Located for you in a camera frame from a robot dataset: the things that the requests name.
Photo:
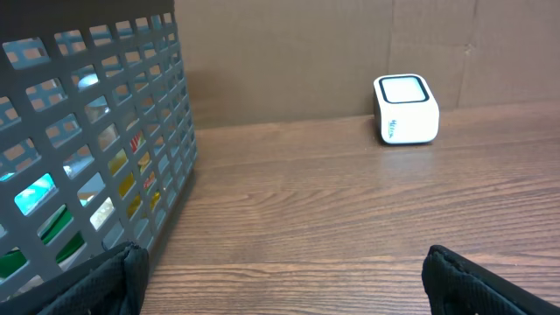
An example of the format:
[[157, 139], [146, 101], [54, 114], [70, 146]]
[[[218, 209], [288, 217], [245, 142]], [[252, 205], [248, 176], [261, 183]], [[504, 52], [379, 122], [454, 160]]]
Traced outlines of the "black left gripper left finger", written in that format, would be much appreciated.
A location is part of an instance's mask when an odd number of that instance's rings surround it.
[[137, 315], [144, 304], [148, 278], [148, 250], [129, 243], [40, 312]]

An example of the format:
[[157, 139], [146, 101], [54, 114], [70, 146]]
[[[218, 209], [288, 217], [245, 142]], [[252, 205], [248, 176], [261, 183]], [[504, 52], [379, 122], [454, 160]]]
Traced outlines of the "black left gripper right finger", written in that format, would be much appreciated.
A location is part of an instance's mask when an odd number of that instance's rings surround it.
[[422, 281], [432, 315], [559, 315], [559, 308], [462, 255], [430, 247]]

